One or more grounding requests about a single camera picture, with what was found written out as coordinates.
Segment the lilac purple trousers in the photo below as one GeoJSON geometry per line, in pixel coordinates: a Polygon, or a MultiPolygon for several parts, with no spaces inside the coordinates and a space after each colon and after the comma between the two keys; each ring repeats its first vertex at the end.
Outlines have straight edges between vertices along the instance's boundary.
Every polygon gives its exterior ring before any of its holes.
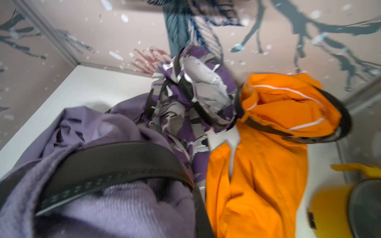
{"type": "Polygon", "coordinates": [[[68,108],[1,179],[3,238],[193,238],[193,186],[140,125],[147,95],[68,108]]]}

